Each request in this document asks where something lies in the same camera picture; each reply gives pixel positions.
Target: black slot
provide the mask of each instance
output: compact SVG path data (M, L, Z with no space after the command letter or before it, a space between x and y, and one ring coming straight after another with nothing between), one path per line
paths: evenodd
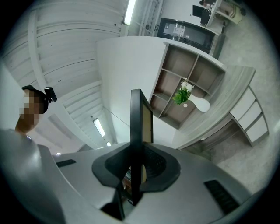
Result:
M58 167L63 167L63 166L71 165L73 163L76 163L76 161L73 160L73 159L68 159L68 160L64 160L64 161L61 161L61 162L57 162L56 165Z
M204 183L211 195L218 203L224 214L229 214L239 205L234 198L226 191L226 189L217 181L211 180Z

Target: white desk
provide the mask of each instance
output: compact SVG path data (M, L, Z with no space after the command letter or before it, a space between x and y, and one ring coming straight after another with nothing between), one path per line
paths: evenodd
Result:
M240 7L237 6L236 4L234 3L229 3L229 4L232 4L233 7L234 7L234 10L236 11L236 15L234 16L234 18L226 15L225 13L223 13L221 10L219 10L219 7L220 5L222 4L223 0L216 0L216 2L212 5L212 8L211 8L211 15L210 15L210 18L209 18L209 21L206 25L206 28L208 29L215 29L217 27L217 25L215 23L217 23L217 21L215 20L218 20L218 19L215 19L215 14L220 14L221 16L227 18L228 20L232 21L233 23L235 23L236 25L238 25L238 23L241 21L242 19L242 15L240 13Z

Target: brown shelf backing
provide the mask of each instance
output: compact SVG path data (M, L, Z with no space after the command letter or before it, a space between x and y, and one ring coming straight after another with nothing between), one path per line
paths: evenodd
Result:
M195 86L194 89L192 90L192 94L194 96L203 98L206 95L206 92L204 92L203 90ZM177 105L174 103L173 100L171 100L167 105L166 110L161 115L161 118L162 117L171 118L172 120L174 120L174 122L181 125L182 122L184 122L185 119L190 115L190 113L196 108L194 103L190 100L188 100L185 103Z
M167 102L159 97L152 96L152 99L150 101L150 105L153 109L153 113L155 116L159 116L160 113L164 110Z
M211 86L215 87L219 84L223 73L224 71L220 68L205 58L199 57L189 80L212 94L215 88L211 88Z
M196 54L169 45L162 68L188 78L196 59Z
M177 83L180 80L179 77L168 74L166 71L161 71L154 93L162 93L167 97L170 97L177 87Z

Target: drawer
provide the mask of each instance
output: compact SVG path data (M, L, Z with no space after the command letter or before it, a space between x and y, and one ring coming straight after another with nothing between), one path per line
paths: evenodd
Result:
M257 101L255 101L250 109L238 121L243 129L246 129L262 112Z
M255 96L252 91L247 88L246 92L243 94L241 99L237 102L234 108L231 110L231 114L236 120L239 120L245 112L251 107L255 101Z
M248 129L246 132L251 142L256 141L260 138L264 133L267 132L266 122L264 117L261 116L258 121Z

